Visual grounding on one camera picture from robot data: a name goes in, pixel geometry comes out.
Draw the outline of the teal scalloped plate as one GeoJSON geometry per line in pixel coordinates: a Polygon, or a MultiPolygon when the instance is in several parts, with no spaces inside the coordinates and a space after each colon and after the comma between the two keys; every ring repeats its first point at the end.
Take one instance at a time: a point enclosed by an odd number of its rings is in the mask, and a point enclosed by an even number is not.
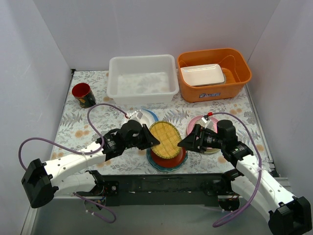
{"type": "Polygon", "coordinates": [[[187,153],[186,158],[185,158],[185,160],[184,160],[184,162],[182,164],[180,164],[179,166],[173,167],[173,168],[165,168],[165,167],[158,166],[156,163],[153,162],[150,151],[151,151],[150,148],[146,151],[146,156],[147,156],[148,162],[150,163],[150,165],[154,169],[156,169],[158,171],[162,171],[162,172],[172,172],[172,171],[175,171],[175,170],[181,168],[184,165],[184,163],[186,162],[186,160],[188,159],[188,153],[187,153]]]}

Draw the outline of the round woven bamboo plate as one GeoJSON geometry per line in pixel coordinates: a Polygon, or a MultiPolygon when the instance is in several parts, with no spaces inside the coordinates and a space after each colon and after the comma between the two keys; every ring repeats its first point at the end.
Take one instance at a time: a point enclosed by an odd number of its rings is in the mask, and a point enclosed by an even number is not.
{"type": "Polygon", "coordinates": [[[177,128],[167,121],[157,121],[150,127],[151,134],[160,142],[153,146],[152,151],[162,159],[172,159],[179,154],[181,147],[178,143],[182,140],[177,128]]]}

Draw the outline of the red-brown fluted plate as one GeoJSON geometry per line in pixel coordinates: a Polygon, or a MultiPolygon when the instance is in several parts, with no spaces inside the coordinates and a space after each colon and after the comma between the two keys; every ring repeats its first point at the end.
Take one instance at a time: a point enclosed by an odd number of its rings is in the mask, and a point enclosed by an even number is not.
{"type": "Polygon", "coordinates": [[[152,160],[158,166],[165,167],[165,168],[173,168],[182,164],[186,158],[187,152],[184,148],[180,150],[178,155],[171,159],[164,159],[157,156],[152,150],[150,151],[152,160]]]}

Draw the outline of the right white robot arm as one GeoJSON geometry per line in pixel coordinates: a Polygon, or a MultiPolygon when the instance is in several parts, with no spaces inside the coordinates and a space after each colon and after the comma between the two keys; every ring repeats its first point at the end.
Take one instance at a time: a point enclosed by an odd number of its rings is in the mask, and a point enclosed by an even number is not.
{"type": "Polygon", "coordinates": [[[273,176],[262,169],[261,160],[238,140],[229,120],[217,123],[217,132],[196,124],[192,132],[178,143],[187,151],[203,153],[217,148],[235,167],[235,173],[221,182],[222,191],[239,194],[266,220],[274,235],[302,235],[312,230],[311,205],[305,197],[296,197],[273,176]]]}

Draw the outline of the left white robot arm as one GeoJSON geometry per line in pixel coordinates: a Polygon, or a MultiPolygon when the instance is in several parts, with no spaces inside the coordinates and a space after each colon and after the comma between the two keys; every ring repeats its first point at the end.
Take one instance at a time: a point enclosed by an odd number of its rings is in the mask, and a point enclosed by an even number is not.
{"type": "Polygon", "coordinates": [[[77,173],[98,163],[122,155],[126,149],[148,149],[160,142],[146,124],[130,120],[119,129],[110,130],[95,142],[58,159],[42,162],[33,160],[22,178],[22,186],[32,208],[40,208],[55,196],[79,193],[82,196],[113,195],[113,182],[105,182],[96,170],[77,173]]]}

